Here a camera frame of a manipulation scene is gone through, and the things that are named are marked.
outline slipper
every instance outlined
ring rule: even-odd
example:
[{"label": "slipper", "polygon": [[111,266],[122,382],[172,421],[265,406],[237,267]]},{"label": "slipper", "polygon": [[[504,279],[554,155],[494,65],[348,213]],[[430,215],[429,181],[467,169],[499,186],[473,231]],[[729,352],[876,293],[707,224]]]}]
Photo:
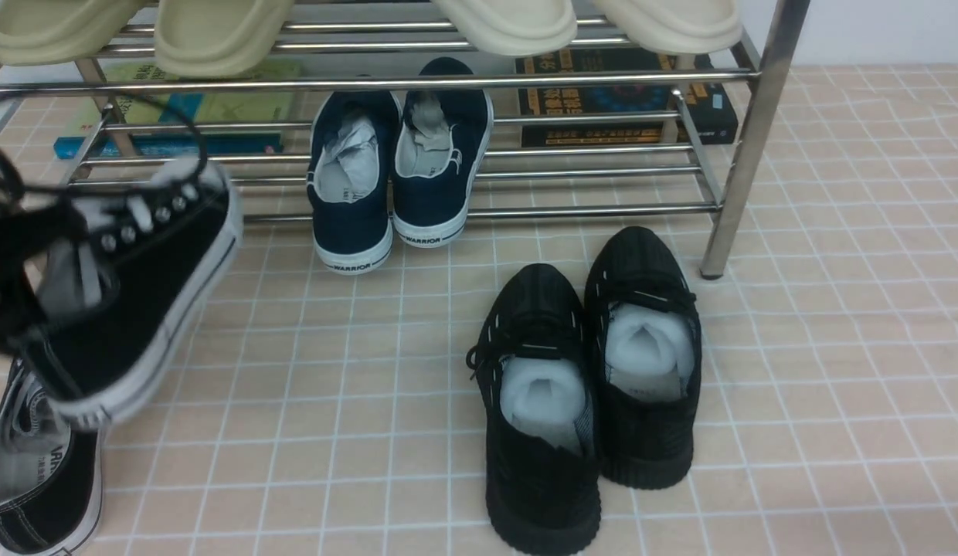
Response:
[{"label": "slipper", "polygon": [[631,41],[653,53],[714,53],[743,35],[736,0],[593,1]]},{"label": "slipper", "polygon": [[157,66],[184,77],[226,77],[266,59],[294,0],[161,0]]},{"label": "slipper", "polygon": [[564,49],[578,27],[571,0],[432,0],[472,46],[500,56]]},{"label": "slipper", "polygon": [[146,0],[2,0],[0,63],[40,66],[92,56]]}]

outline stainless steel shoe rack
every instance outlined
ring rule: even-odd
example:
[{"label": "stainless steel shoe rack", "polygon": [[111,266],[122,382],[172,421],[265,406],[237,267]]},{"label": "stainless steel shoe rack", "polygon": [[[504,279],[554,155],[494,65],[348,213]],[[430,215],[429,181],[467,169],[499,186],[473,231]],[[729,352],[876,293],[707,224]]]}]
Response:
[{"label": "stainless steel shoe rack", "polygon": [[[299,4],[313,3],[312,0],[298,0]],[[664,122],[666,130],[672,130],[674,123],[679,120],[688,133],[688,142],[664,142],[663,144],[646,145],[614,145],[613,147],[547,147],[524,149],[491,149],[486,158],[538,158],[542,161],[551,161],[553,156],[572,156],[577,159],[581,155],[622,154],[637,155],[642,158],[648,154],[669,154],[677,152],[686,154],[688,163],[674,165],[646,166],[636,168],[605,168],[605,169],[550,169],[549,163],[544,169],[509,172],[480,172],[477,179],[480,181],[497,180],[535,180],[535,179],[610,179],[613,177],[639,177],[657,175],[694,176],[702,190],[704,200],[692,203],[662,203],[638,205],[572,205],[572,207],[554,208],[473,208],[469,211],[470,219],[553,219],[563,217],[644,217],[645,215],[680,215],[706,214],[712,215],[712,234],[709,236],[705,258],[699,268],[702,277],[715,279],[722,276],[729,258],[730,247],[736,237],[740,218],[750,193],[754,180],[754,173],[761,161],[768,133],[771,130],[773,117],[783,85],[789,73],[791,57],[796,49],[798,36],[805,15],[810,6],[810,0],[778,0],[775,15],[763,55],[758,52],[751,39],[744,32],[743,39],[731,52],[737,62],[737,68],[729,69],[677,69],[671,71],[651,71],[651,73],[593,73],[573,74],[558,73],[552,75],[494,75],[494,76],[428,76],[428,77],[355,77],[355,78],[302,78],[288,81],[179,81],[155,82],[139,84],[106,83],[104,74],[99,66],[99,59],[120,59],[120,57],[152,57],[153,45],[144,43],[112,43],[105,46],[93,59],[76,61],[77,69],[84,78],[83,83],[41,83],[29,85],[0,86],[0,94],[17,91],[27,91],[43,96],[90,96],[95,99],[99,108],[104,110],[106,119],[102,124],[91,131],[91,136],[84,141],[81,152],[77,155],[76,171],[70,172],[66,179],[77,184],[87,184],[105,187],[124,187],[134,183],[132,180],[93,180],[87,178],[91,168],[119,168],[120,166],[146,166],[160,164],[167,158],[150,158],[137,152],[130,134],[153,133],[153,131],[178,131],[179,124],[150,124],[150,126],[136,126],[126,124],[118,110],[113,110],[113,95],[135,92],[141,94],[164,94],[179,92],[242,92],[242,91],[332,91],[332,90],[423,90],[423,89],[451,89],[451,88],[518,88],[518,87],[581,87],[598,85],[672,85],[674,106],[669,110],[647,113],[625,113],[620,115],[572,115],[572,116],[536,116],[496,117],[496,126],[521,126],[521,124],[569,123],[569,124],[598,124],[624,122]],[[623,45],[630,43],[625,36],[617,35],[618,31],[605,18],[587,18],[579,20],[580,31],[585,29],[605,29],[608,31],[603,38],[576,39],[572,46],[602,46]],[[468,52],[474,50],[468,42],[462,39],[417,39],[416,41],[372,41],[364,42],[333,42],[333,34],[365,34],[369,38],[379,35],[400,34],[414,36],[427,34],[433,36],[435,32],[455,32],[455,28],[448,21],[415,21],[415,22],[288,22],[282,29],[282,35],[313,35],[319,36],[316,42],[292,42],[289,39],[277,42],[272,54],[300,54],[316,53],[318,56],[333,54],[355,53],[447,53]],[[120,38],[150,39],[153,36],[153,25],[127,25],[119,34]],[[705,155],[704,148],[698,139],[695,125],[681,91],[687,90],[688,85],[698,82],[746,82],[751,90],[751,99],[747,107],[743,129],[740,131],[739,141],[734,152],[733,161],[729,169],[725,186],[720,188],[712,173],[712,166]],[[292,120],[279,123],[239,123],[239,124],[201,124],[203,131],[229,130],[306,130],[310,129],[308,120]],[[122,156],[119,158],[93,158],[90,156],[90,147],[102,134],[110,134],[118,145]],[[250,154],[234,156],[214,156],[214,159],[227,164],[236,163],[284,163],[303,162],[309,154]],[[242,188],[263,186],[281,187],[296,184],[302,186],[302,175],[268,176],[261,178],[234,179],[236,185]],[[247,222],[306,222],[309,214],[296,215],[247,215]]]}]

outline book cover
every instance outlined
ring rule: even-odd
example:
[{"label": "book cover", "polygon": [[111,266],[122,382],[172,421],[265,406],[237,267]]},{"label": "book cover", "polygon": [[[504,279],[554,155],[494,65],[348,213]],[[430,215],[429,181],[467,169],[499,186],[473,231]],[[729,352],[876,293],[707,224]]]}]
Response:
[{"label": "book cover", "polygon": [[[596,73],[596,71],[670,70],[665,54],[649,53],[636,46],[603,49],[563,49],[556,53],[515,60],[517,73]],[[695,57],[695,66],[711,68],[708,56]],[[666,85],[606,86],[579,88],[519,89],[522,116],[563,116],[648,112],[669,107],[671,88]],[[736,139],[736,111],[721,83],[692,84],[688,109],[704,144],[731,144]],[[662,123],[628,124],[536,124],[524,126],[522,147],[558,145],[635,144],[661,140]],[[679,124],[679,140],[686,141]]]},{"label": "book cover", "polygon": [[[180,78],[165,73],[153,63],[119,63],[105,68],[109,82],[178,81]],[[253,80],[293,79],[301,73],[300,63],[294,60],[264,60],[259,66],[243,74]],[[154,99],[181,110],[196,123],[220,124],[228,122],[270,122],[286,120],[295,98],[292,92],[249,93],[179,93],[158,95]],[[172,124],[178,122],[163,110],[139,103],[131,98],[119,99],[119,108],[129,124]],[[83,103],[63,136],[54,144],[56,157],[74,158],[84,138],[98,122],[94,102]],[[219,131],[204,133],[211,154],[252,154],[253,152],[281,152],[284,145],[279,131]],[[187,133],[133,134],[133,142],[142,154],[172,156],[197,151]],[[118,156],[118,148],[110,138],[101,145],[100,156]]]}]

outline tiled floor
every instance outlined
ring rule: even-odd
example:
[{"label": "tiled floor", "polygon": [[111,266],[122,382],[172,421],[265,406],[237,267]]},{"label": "tiled floor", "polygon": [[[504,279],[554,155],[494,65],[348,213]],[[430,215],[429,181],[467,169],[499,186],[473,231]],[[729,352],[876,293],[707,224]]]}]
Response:
[{"label": "tiled floor", "polygon": [[[61,176],[73,102],[30,101],[2,134],[27,175]],[[678,182],[482,184],[475,204],[698,197]],[[646,221],[698,292],[697,455],[662,492],[600,482],[586,553],[958,554],[958,66],[798,69],[757,182],[718,282],[697,275],[708,219]],[[300,189],[247,197],[307,210]],[[358,279],[320,267],[305,225],[249,229],[157,400],[112,432],[84,554],[510,553],[464,353],[518,267],[580,288],[631,222],[477,222]]]}]

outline white rubber sole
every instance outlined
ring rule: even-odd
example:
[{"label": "white rubber sole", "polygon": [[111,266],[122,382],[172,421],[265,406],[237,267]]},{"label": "white rubber sole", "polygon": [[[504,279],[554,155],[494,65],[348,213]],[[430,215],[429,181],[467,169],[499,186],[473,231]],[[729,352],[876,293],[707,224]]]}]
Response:
[{"label": "white rubber sole", "polygon": [[44,552],[20,554],[6,548],[14,556],[63,556],[65,554],[80,554],[84,547],[94,541],[98,525],[101,522],[101,507],[104,505],[104,484],[101,476],[101,443],[104,442],[106,432],[98,433],[97,448],[94,453],[94,478],[91,485],[91,498],[87,500],[87,507],[80,523],[70,532],[67,538],[55,546],[45,549]]},{"label": "white rubber sole", "polygon": [[335,274],[344,276],[366,274],[366,272],[383,266],[386,260],[390,258],[390,251],[393,250],[393,226],[387,222],[386,235],[383,236],[383,239],[380,239],[379,243],[376,243],[369,250],[362,251],[362,253],[346,254],[346,256],[332,253],[319,246],[317,237],[314,239],[314,249],[318,251],[321,263],[324,263],[324,266]]},{"label": "white rubber sole", "polygon": [[[203,4],[204,10],[221,9],[218,5],[201,3],[200,0],[192,2],[190,0],[162,0],[167,3],[182,3],[186,5]],[[229,42],[228,36],[217,36],[217,45],[213,52],[198,52],[194,49],[185,49],[185,47],[169,45],[161,36],[167,35],[163,29],[155,35],[155,63],[161,70],[167,73],[182,75],[185,77],[228,77],[251,70],[266,59],[270,54],[270,49],[280,34],[280,29],[284,27],[284,22],[290,15],[293,7],[293,0],[280,0],[277,2],[268,2],[270,9],[265,11],[263,17],[257,18],[250,27],[242,41]],[[167,6],[161,6],[161,12]],[[201,15],[201,32],[208,32],[208,11]],[[167,25],[169,18],[160,18],[157,25]]]},{"label": "white rubber sole", "polygon": [[135,365],[120,380],[90,398],[72,402],[49,399],[49,407],[58,412],[76,430],[103,429],[132,419],[153,400],[160,390],[173,355],[185,336],[194,310],[203,305],[234,263],[242,245],[243,214],[239,192],[229,183],[225,169],[218,167],[229,191],[229,211],[225,224],[207,253],[197,265],[167,317],[157,329],[153,341]]},{"label": "white rubber sole", "polygon": [[668,27],[627,0],[593,0],[593,2],[607,19],[627,34],[627,38],[653,53],[715,53],[736,45],[743,36],[743,25],[739,20],[736,25],[729,25],[717,34],[697,36]]},{"label": "white rubber sole", "polygon": [[483,134],[482,142],[479,143],[476,161],[472,164],[472,170],[469,172],[468,186],[465,188],[465,205],[453,219],[437,225],[410,225],[402,221],[397,212],[394,211],[393,228],[397,231],[400,239],[408,246],[423,247],[423,249],[446,246],[448,243],[454,242],[465,231],[465,221],[469,218],[469,200],[472,198],[472,184],[475,183],[476,173],[479,172],[483,156],[486,155],[486,149],[489,148],[490,137],[493,137],[493,100],[489,97],[489,93],[483,91],[483,95],[486,97],[486,114],[489,115],[489,119],[486,122],[486,133]]},{"label": "white rubber sole", "polygon": [[0,6],[0,63],[6,66],[41,66],[50,63],[66,63],[92,56],[118,35],[120,29],[144,7],[144,0],[104,0],[98,7],[97,17],[87,19],[76,29],[62,31],[61,36],[44,36],[41,31],[30,36],[16,36],[2,31],[6,24],[2,18],[12,17],[6,10],[26,12],[19,17],[32,17],[29,3],[19,0],[3,0]]},{"label": "white rubber sole", "polygon": [[472,46],[484,53],[500,56],[552,53],[568,46],[579,32],[575,11],[569,0],[559,0],[559,3],[567,4],[564,21],[556,22],[553,27],[557,30],[545,36],[519,36],[504,29],[497,29],[490,25],[482,14],[469,8],[468,2],[464,0],[432,0],[432,3],[439,7],[444,17],[458,28],[458,32],[461,32]]}]

